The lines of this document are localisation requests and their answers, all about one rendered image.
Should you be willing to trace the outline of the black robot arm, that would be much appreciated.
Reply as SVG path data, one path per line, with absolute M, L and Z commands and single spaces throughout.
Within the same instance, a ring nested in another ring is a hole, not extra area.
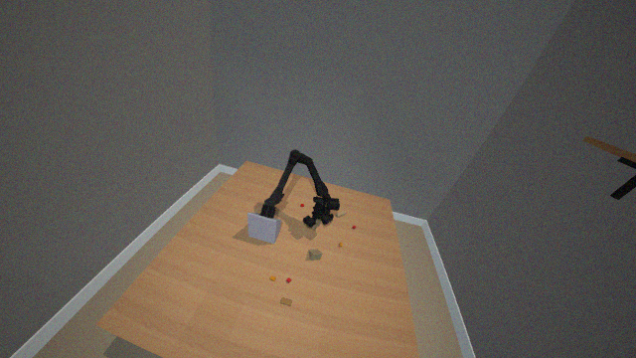
M 274 217 L 276 212 L 275 211 L 276 208 L 274 207 L 281 201 L 282 197 L 284 196 L 284 194 L 282 194 L 283 188 L 288 180 L 288 177 L 293 167 L 295 166 L 297 162 L 307 165 L 307 168 L 315 184 L 316 193 L 318 196 L 320 196 L 320 197 L 317 197 L 317 196 L 313 197 L 313 202 L 316 203 L 315 208 L 319 211 L 323 211 L 326 206 L 328 210 L 339 211 L 339 208 L 340 208 L 339 199 L 331 198 L 331 196 L 329 195 L 328 188 L 320 179 L 320 176 L 316 170 L 316 167 L 313 163 L 312 158 L 294 149 L 294 150 L 291 150 L 289 154 L 288 163 L 279 180 L 277 187 L 272 192 L 272 195 L 270 196 L 270 198 L 264 201 L 264 205 L 262 206 L 261 212 L 259 214 L 260 216 L 264 216 L 267 218 Z M 321 197 L 323 197 L 324 199 Z M 321 213 L 317 219 L 321 220 L 323 225 L 326 226 L 327 224 L 333 221 L 333 218 L 334 218 L 333 214 L 329 215 L 327 214 L 327 211 L 325 211 L 325 213 Z

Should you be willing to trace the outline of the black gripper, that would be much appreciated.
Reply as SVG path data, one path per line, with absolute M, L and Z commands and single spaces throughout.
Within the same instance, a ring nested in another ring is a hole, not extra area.
M 319 215 L 320 215 L 321 213 L 325 213 L 325 211 L 327 211 L 327 214 L 330 214 L 330 212 L 331 212 L 330 210 L 328 210 L 328 208 L 327 208 L 326 206 L 325 206 L 325 209 L 324 209 L 323 211 L 319 211 L 319 210 L 317 210 L 317 209 L 315 208 L 315 206 L 313 207 L 313 209 L 314 209 L 314 211 L 311 213 L 311 214 L 313 215 L 313 216 L 312 216 L 312 218 L 310 218 L 309 216 L 307 216 L 307 217 L 305 217 L 305 218 L 303 219 L 303 223 L 304 223 L 305 225 L 307 225 L 308 227 L 312 227 L 312 226 L 316 225 L 316 223 L 315 223 L 315 222 L 316 222 L 317 218 L 319 217 Z

